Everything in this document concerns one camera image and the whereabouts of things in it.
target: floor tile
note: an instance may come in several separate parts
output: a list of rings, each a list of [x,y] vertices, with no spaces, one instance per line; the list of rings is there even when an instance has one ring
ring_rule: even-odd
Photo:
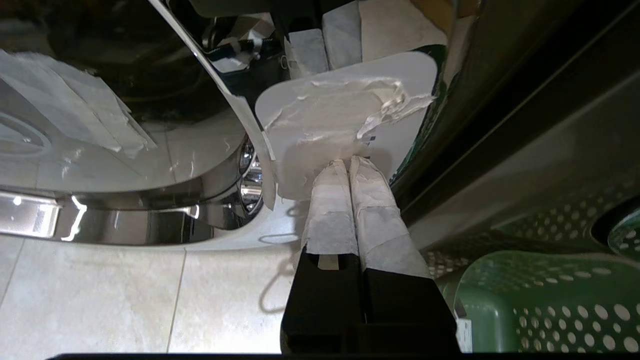
[[[183,252],[25,240],[0,307],[0,357],[166,351],[183,263]]]
[[[22,241],[19,238],[0,236],[0,304],[2,304],[6,286],[9,284],[15,261],[20,254]]]
[[[187,253],[169,351],[279,353],[296,251]]]

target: white tape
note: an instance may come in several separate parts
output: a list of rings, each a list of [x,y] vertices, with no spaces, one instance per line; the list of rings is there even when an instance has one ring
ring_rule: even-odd
[[[359,156],[351,157],[349,173],[362,269],[432,278],[382,173]]]
[[[156,147],[101,78],[42,54],[4,51],[0,78],[71,138],[130,157]]]
[[[358,254],[353,224],[347,169],[336,160],[314,181],[302,247],[307,254]]]

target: perforated basket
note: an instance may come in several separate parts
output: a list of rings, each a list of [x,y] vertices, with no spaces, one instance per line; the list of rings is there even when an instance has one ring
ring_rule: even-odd
[[[638,352],[637,266],[605,254],[494,252],[463,274],[456,312],[471,320],[474,352]]]

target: tile grout line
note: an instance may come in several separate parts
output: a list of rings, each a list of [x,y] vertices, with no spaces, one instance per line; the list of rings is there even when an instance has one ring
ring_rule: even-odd
[[[171,317],[171,328],[169,329],[169,340],[166,342],[166,352],[169,352],[171,346],[171,338],[173,336],[173,324],[175,323],[175,313],[178,310],[178,299],[180,298],[180,289],[182,288],[182,276],[184,275],[184,265],[187,263],[187,250],[184,250],[182,258],[182,269],[180,270],[180,281],[178,282],[178,291],[175,294],[175,303],[173,305],[173,316]]]
[[[2,294],[2,298],[0,299],[0,307],[4,304],[4,298],[6,297],[6,292],[9,290],[9,285],[13,280],[13,273],[15,272],[15,268],[18,266],[18,261],[20,261],[20,256],[22,255],[22,248],[24,248],[24,243],[27,240],[22,239],[22,245],[20,245],[20,250],[18,250],[18,256],[15,257],[15,262],[13,263],[13,268],[11,269],[11,274],[9,275],[9,281],[6,282],[6,286],[4,287],[4,292]]]

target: torn tape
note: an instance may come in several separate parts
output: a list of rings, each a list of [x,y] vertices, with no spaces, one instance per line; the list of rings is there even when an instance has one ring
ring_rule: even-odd
[[[427,108],[435,100],[429,94],[409,96],[402,82],[394,78],[309,81],[294,92],[297,101],[284,107],[269,127],[358,124],[357,139],[380,124],[392,124]]]
[[[307,254],[358,254],[349,178],[342,160],[331,162],[314,181],[302,234]]]
[[[349,176],[362,268],[431,279],[382,173],[369,160],[353,156]]]
[[[4,51],[0,78],[66,136],[129,157],[156,147],[100,78],[42,54]]]

